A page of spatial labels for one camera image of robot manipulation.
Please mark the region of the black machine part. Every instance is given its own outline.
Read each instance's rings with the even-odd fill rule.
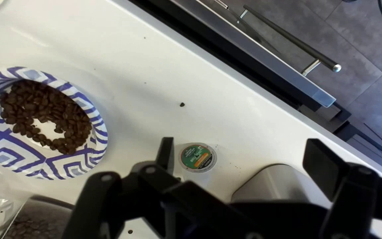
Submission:
[[[126,178],[111,172],[91,176],[62,238],[115,239],[135,218],[165,239],[375,238],[370,224],[382,220],[382,178],[345,164],[318,140],[307,141],[303,168],[333,201],[330,210],[302,202],[224,205],[171,176],[172,151],[173,140],[163,139],[155,162],[136,165]]]

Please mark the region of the stainless steel handle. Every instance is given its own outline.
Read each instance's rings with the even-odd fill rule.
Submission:
[[[333,72],[339,72],[341,71],[341,66],[335,62],[333,62],[331,59],[329,59],[327,56],[322,55],[321,52],[318,52],[317,50],[311,48],[310,46],[307,46],[306,43],[303,43],[302,40],[294,38],[293,35],[290,35],[289,32],[286,32],[285,30],[282,30],[281,27],[278,27],[277,24],[274,24],[273,22],[270,22],[269,19],[264,18],[262,15],[260,15],[258,12],[250,10],[248,6],[244,6],[244,12],[241,14],[240,19],[242,19],[246,14],[253,15],[256,19],[258,19],[260,22],[265,23],[266,26],[269,26],[272,30],[274,30],[277,34],[280,34],[281,36],[284,36],[285,39],[288,39],[289,42],[291,42],[294,46],[297,46],[298,48],[301,48],[302,51],[305,51],[307,55],[310,55],[311,58],[315,59],[315,62],[313,62],[310,66],[307,66],[303,71],[302,75],[306,76],[309,75],[317,66],[318,63],[323,64],[326,68],[329,68]]]

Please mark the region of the floor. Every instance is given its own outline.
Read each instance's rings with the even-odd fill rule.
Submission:
[[[241,3],[225,3],[237,15],[244,11]],[[339,63],[343,67],[339,74],[318,67],[307,78],[335,96],[352,115],[351,121],[382,139],[382,18],[376,0],[246,0],[245,4]],[[252,27],[297,71],[313,62],[266,26]]]

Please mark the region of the white countertop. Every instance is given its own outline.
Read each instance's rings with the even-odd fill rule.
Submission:
[[[302,170],[307,139],[382,176],[378,164],[128,2],[119,4],[8,0],[0,7],[0,67],[24,66],[67,80],[104,119],[108,151],[91,173],[124,177],[134,164],[154,160],[161,137],[169,136],[176,147],[204,143],[216,151],[212,176],[200,185],[224,202],[266,165]],[[2,172],[13,192],[69,204],[91,174],[46,182]],[[134,228],[134,236],[147,237],[139,224]]]

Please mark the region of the paper plate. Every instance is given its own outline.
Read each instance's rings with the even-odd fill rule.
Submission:
[[[12,133],[12,125],[0,117],[0,165],[26,177],[50,181],[74,178],[91,170],[102,160],[108,143],[106,125],[94,105],[69,83],[24,67],[0,68],[0,93],[18,80],[37,82],[70,97],[89,117],[91,133],[74,155],[61,155]]]

